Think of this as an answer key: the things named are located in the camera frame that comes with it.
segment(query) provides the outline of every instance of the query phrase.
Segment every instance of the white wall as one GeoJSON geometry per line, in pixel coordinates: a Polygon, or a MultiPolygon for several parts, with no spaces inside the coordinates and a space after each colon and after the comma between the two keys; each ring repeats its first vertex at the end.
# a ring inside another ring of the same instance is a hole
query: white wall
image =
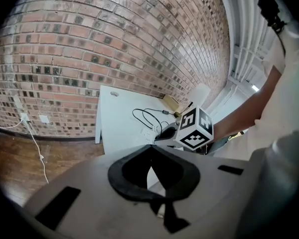
{"type": "Polygon", "coordinates": [[[246,100],[247,97],[239,89],[237,89],[236,93],[233,94],[223,105],[217,107],[216,113],[212,115],[213,124],[225,118],[246,100]]]}

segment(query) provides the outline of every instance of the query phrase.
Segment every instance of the white table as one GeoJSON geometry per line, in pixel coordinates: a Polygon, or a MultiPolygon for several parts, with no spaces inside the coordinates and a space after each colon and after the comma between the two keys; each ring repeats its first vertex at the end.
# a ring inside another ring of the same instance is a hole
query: white table
{"type": "MultiPolygon", "coordinates": [[[[134,109],[145,108],[166,110],[173,113],[162,102],[162,99],[132,91],[101,86],[96,118],[95,143],[100,143],[100,134],[102,132],[103,147],[106,155],[122,149],[147,144],[149,143],[148,138],[155,136],[152,130],[148,129],[132,115],[134,109]],[[119,95],[117,97],[113,96],[111,92],[119,95]]],[[[173,115],[147,111],[153,114],[160,122],[175,122],[173,115]]],[[[147,123],[142,116],[142,112],[135,111],[134,113],[139,119],[147,123]]],[[[145,114],[145,116],[152,124],[158,125],[158,122],[150,115],[145,114]]]]}

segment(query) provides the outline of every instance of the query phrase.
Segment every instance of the black and white cube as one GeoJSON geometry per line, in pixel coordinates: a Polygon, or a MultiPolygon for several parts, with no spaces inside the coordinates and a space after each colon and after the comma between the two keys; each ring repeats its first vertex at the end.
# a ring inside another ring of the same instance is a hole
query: black and white cube
{"type": "Polygon", "coordinates": [[[199,106],[183,114],[176,135],[176,141],[195,150],[214,139],[211,117],[199,106]]]}

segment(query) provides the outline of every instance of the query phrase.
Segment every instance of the electrical outlet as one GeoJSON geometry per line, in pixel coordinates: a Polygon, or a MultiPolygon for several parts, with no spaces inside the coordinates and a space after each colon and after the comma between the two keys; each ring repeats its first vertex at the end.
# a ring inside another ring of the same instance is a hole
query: electrical outlet
{"type": "Polygon", "coordinates": [[[42,123],[50,124],[50,121],[49,121],[49,118],[48,118],[47,115],[39,115],[39,117],[40,117],[40,120],[41,120],[42,123]]]}
{"type": "Polygon", "coordinates": [[[28,114],[26,114],[26,113],[20,113],[20,115],[21,115],[21,119],[23,121],[30,121],[28,114]]]}

